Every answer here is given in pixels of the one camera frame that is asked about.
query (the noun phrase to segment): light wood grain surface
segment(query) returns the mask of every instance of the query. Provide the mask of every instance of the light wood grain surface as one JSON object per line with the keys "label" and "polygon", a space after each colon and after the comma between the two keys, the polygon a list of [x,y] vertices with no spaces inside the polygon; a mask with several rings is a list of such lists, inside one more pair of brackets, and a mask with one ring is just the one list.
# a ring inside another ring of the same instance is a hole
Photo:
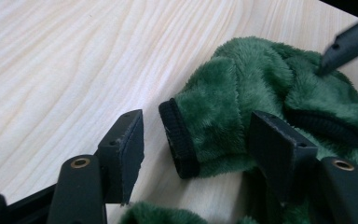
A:
{"label": "light wood grain surface", "polygon": [[[217,46],[255,35],[324,51],[357,18],[317,0],[0,1],[0,193],[8,203],[92,154],[123,113],[143,109],[145,160],[131,196],[211,223],[244,216],[243,174],[181,180],[158,105]],[[358,59],[341,68],[358,90]],[[126,207],[107,207],[117,223]]]}

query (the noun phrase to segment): table surface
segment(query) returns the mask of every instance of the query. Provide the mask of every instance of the table surface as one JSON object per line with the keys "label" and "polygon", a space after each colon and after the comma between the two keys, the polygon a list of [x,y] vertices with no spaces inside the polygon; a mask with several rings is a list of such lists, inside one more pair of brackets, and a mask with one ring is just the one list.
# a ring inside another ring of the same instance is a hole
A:
{"label": "table surface", "polygon": [[[0,193],[14,203],[54,184],[64,161],[93,154],[121,114],[143,109],[131,202],[233,223],[249,206],[246,178],[181,180],[158,105],[232,37],[322,52],[357,21],[316,0],[0,1]],[[340,70],[358,90],[358,59]],[[108,205],[109,223],[126,209]]]}

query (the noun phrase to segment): green fleece glove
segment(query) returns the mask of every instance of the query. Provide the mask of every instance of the green fleece glove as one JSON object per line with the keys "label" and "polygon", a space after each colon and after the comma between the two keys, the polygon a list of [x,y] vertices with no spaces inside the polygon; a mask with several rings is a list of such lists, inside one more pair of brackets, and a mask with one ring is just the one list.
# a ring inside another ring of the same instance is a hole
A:
{"label": "green fleece glove", "polygon": [[339,72],[316,76],[320,59],[316,52],[255,37],[218,48],[159,106],[179,176],[253,169],[246,139],[254,110],[296,126],[319,148],[319,159],[358,163],[358,92]]}
{"label": "green fleece glove", "polygon": [[[151,203],[134,204],[119,221],[119,224],[207,224],[197,214],[185,209],[157,207]],[[238,224],[257,224],[253,219],[245,217]]]}

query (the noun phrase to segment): black cuff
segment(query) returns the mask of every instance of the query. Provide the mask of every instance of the black cuff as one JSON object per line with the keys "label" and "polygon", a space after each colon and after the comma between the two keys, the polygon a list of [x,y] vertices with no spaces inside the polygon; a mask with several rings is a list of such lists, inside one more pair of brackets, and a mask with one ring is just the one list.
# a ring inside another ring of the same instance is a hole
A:
{"label": "black cuff", "polygon": [[286,110],[287,120],[298,128],[358,147],[358,128],[322,111]]}
{"label": "black cuff", "polygon": [[158,111],[165,127],[177,173],[182,179],[198,176],[200,164],[197,161],[190,133],[175,100],[171,98],[170,101],[162,103]]}

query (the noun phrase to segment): brass grommet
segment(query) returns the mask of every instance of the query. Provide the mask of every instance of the brass grommet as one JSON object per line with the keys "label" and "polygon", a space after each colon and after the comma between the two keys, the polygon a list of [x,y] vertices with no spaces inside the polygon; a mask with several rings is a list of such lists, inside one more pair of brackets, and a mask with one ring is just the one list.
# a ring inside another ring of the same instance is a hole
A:
{"label": "brass grommet", "polygon": [[334,160],[333,165],[335,165],[337,168],[345,171],[353,171],[354,166],[346,161],[340,161],[340,160]]}
{"label": "brass grommet", "polygon": [[89,165],[89,163],[90,163],[89,158],[78,158],[71,162],[71,167],[75,168],[75,169],[83,168],[83,167]]}

